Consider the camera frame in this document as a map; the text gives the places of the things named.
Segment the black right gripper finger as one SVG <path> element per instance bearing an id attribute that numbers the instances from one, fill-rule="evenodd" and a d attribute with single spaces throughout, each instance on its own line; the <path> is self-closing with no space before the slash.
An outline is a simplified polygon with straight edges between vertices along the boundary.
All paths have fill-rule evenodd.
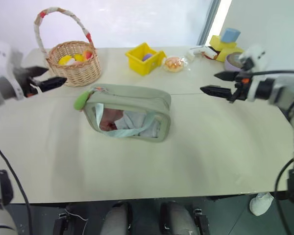
<path id="1" fill-rule="evenodd" d="M 242 75 L 238 71 L 221 71 L 214 74 L 214 77 L 222 80 L 222 81 L 240 81 L 242 80 Z"/>
<path id="2" fill-rule="evenodd" d="M 232 96 L 231 90 L 229 88 L 222 88 L 220 86 L 203 86 L 200 90 L 209 96 L 220 97 L 224 99 L 230 99 Z"/>

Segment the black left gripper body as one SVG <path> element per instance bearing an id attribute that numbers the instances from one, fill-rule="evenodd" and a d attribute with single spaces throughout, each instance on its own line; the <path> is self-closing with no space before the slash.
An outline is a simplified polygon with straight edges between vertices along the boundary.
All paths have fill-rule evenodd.
<path id="1" fill-rule="evenodd" d="M 38 94 L 37 86 L 40 81 L 36 81 L 34 77 L 28 76 L 27 70 L 21 70 L 21 89 L 25 97 L 31 97 Z"/>

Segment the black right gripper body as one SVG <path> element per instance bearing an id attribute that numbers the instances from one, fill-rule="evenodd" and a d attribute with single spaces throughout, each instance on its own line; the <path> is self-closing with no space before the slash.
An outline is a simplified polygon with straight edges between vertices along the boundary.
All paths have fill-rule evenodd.
<path id="1" fill-rule="evenodd" d="M 235 72 L 234 75 L 236 91 L 228 99 L 230 103 L 236 100 L 246 100 L 250 87 L 250 76 L 241 72 Z"/>

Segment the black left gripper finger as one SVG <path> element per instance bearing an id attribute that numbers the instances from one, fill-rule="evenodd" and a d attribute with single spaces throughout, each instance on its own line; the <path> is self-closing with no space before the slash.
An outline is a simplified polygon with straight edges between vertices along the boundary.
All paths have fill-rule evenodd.
<path id="1" fill-rule="evenodd" d="M 52 77 L 45 81 L 41 81 L 38 87 L 44 93 L 44 92 L 61 87 L 62 85 L 66 83 L 66 81 L 67 79 L 64 77 Z"/>
<path id="2" fill-rule="evenodd" d="M 30 77 L 39 77 L 48 71 L 48 68 L 33 66 L 26 68 L 28 76 Z"/>

